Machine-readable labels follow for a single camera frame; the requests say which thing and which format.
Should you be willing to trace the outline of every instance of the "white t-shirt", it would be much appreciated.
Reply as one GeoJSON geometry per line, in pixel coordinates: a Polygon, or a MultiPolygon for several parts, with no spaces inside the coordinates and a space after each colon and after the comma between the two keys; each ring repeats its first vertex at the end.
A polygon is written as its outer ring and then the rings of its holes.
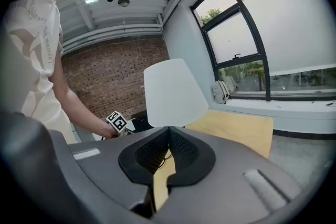
{"type": "Polygon", "coordinates": [[[61,52],[59,17],[56,0],[18,0],[11,3],[5,25],[15,46],[37,71],[22,113],[47,129],[61,132],[71,144],[76,140],[69,118],[54,95],[54,84],[48,80],[54,72],[56,54],[61,52]]]}

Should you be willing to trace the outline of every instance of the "black baseboard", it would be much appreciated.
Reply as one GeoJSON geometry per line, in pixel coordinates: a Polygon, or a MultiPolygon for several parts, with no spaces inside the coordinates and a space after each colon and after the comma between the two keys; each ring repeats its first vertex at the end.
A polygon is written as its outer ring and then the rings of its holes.
{"type": "Polygon", "coordinates": [[[301,139],[312,139],[312,140],[336,140],[335,134],[314,134],[314,133],[297,133],[288,132],[282,130],[273,130],[273,135],[291,137],[291,138],[301,138],[301,139]]]}

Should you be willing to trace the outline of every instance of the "person's arm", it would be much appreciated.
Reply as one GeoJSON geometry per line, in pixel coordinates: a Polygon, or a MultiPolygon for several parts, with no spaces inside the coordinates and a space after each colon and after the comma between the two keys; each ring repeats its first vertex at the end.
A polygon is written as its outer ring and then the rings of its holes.
{"type": "Polygon", "coordinates": [[[117,131],[110,124],[92,114],[70,90],[63,73],[59,54],[56,56],[54,73],[49,77],[49,81],[54,84],[55,97],[68,115],[70,122],[105,138],[118,136],[117,131]]]}

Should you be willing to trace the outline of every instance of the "hand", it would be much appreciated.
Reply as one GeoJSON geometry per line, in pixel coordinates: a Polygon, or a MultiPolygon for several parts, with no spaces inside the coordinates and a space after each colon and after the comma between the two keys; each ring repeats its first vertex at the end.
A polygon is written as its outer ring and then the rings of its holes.
{"type": "Polygon", "coordinates": [[[100,134],[102,137],[105,137],[106,139],[111,139],[114,137],[118,137],[118,132],[115,128],[112,127],[111,124],[105,123],[105,126],[103,127],[103,130],[100,134]]]}

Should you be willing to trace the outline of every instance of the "black window frame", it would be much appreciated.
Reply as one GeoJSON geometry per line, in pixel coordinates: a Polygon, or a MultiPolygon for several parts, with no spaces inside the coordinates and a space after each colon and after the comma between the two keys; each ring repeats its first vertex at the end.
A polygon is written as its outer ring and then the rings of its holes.
{"type": "Polygon", "coordinates": [[[225,11],[218,14],[216,17],[208,21],[206,24],[202,24],[200,17],[197,14],[196,9],[200,6],[200,4],[205,0],[197,0],[194,5],[190,7],[192,14],[195,17],[195,20],[198,24],[198,27],[202,33],[202,37],[204,39],[204,43],[206,45],[210,60],[212,69],[215,75],[215,80],[219,80],[219,74],[218,70],[221,68],[231,67],[231,66],[237,66],[241,65],[243,63],[253,62],[262,60],[262,64],[264,66],[264,75],[265,75],[265,95],[259,96],[258,93],[256,94],[249,94],[244,95],[243,93],[239,93],[237,95],[232,95],[231,98],[233,99],[250,99],[250,100],[276,100],[276,101],[322,101],[322,100],[333,100],[336,98],[335,93],[319,93],[319,95],[312,94],[297,94],[297,95],[286,95],[286,93],[273,95],[271,96],[271,85],[270,85],[270,73],[269,73],[269,67],[268,67],[268,61],[267,61],[267,55],[264,48],[264,43],[261,38],[261,35],[259,33],[259,30],[249,12],[245,4],[242,0],[236,0],[237,3],[233,6],[229,7],[225,11]],[[230,17],[234,16],[235,14],[241,12],[243,15],[246,24],[248,25],[250,32],[252,34],[252,37],[254,39],[256,48],[257,48],[257,54],[243,56],[234,58],[229,61],[217,63],[216,57],[214,54],[214,51],[212,49],[212,45],[209,39],[209,36],[207,32],[211,30],[212,28],[216,27],[220,23],[224,22],[225,20],[229,19],[230,17]]]}

